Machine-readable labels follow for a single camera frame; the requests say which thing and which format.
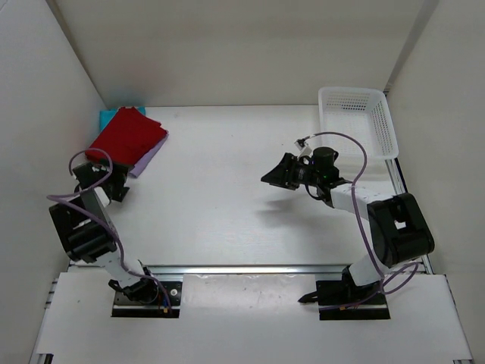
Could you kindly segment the purple t shirt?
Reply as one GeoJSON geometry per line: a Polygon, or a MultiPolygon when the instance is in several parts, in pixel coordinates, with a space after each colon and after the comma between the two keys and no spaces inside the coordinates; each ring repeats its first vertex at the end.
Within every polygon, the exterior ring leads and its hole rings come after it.
{"type": "Polygon", "coordinates": [[[149,162],[153,159],[153,157],[157,154],[160,148],[164,145],[168,137],[166,136],[164,139],[160,140],[153,148],[151,148],[130,170],[129,176],[132,178],[138,178],[142,172],[146,169],[149,162]]]}

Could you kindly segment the red t shirt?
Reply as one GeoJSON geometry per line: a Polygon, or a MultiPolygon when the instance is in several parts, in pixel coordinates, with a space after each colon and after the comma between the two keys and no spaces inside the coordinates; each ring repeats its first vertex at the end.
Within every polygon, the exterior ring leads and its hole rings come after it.
{"type": "Polygon", "coordinates": [[[147,152],[158,145],[168,131],[161,124],[136,108],[119,108],[96,137],[85,156],[92,162],[108,160],[134,166],[147,152]]]}

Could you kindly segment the teal t shirt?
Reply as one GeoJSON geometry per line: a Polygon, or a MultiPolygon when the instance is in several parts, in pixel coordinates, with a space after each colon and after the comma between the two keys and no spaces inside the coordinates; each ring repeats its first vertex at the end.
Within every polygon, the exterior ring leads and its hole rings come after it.
{"type": "MultiPolygon", "coordinates": [[[[99,133],[109,124],[112,118],[117,114],[121,108],[113,108],[109,110],[102,110],[99,112],[99,133]]],[[[135,109],[142,115],[146,115],[145,107],[135,107],[135,109]]]]}

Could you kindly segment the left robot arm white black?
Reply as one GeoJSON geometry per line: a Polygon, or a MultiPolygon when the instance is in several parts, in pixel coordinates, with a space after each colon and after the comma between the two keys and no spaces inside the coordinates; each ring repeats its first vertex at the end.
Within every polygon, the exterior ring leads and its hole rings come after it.
{"type": "Polygon", "coordinates": [[[105,207],[122,202],[129,191],[125,185],[132,167],[102,159],[70,168],[77,180],[74,194],[57,198],[49,214],[61,245],[74,262],[98,265],[110,275],[108,286],[128,300],[145,305],[162,301],[162,290],[150,271],[141,265],[131,268],[105,207]]]}

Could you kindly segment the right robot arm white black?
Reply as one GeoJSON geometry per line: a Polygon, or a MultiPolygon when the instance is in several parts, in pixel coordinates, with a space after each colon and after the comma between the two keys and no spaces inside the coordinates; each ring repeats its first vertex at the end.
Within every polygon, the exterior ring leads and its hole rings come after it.
{"type": "Polygon", "coordinates": [[[415,268],[414,259],[434,250],[435,243],[416,198],[410,193],[386,195],[357,186],[340,175],[336,166],[338,152],[318,147],[308,155],[286,153],[281,161],[261,177],[261,182],[285,190],[314,188],[308,195],[326,206],[355,215],[367,254],[344,268],[339,281],[317,289],[299,299],[317,302],[326,310],[344,310],[386,295],[392,280],[390,271],[397,265],[415,268]]]}

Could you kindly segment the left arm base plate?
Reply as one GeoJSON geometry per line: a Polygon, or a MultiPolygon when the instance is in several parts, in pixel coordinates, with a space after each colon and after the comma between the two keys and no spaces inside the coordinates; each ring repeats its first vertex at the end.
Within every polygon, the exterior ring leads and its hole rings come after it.
{"type": "Polygon", "coordinates": [[[178,319],[183,293],[182,281],[162,281],[167,296],[152,280],[142,279],[131,287],[122,288],[116,280],[108,286],[114,290],[111,316],[114,318],[178,319]]]}

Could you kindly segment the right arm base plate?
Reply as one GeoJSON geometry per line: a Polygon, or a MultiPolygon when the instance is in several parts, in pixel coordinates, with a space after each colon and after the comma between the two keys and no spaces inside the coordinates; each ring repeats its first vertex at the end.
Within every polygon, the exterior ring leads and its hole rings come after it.
{"type": "Polygon", "coordinates": [[[352,287],[341,281],[317,281],[317,302],[320,321],[389,320],[386,297],[378,282],[352,287]]]}

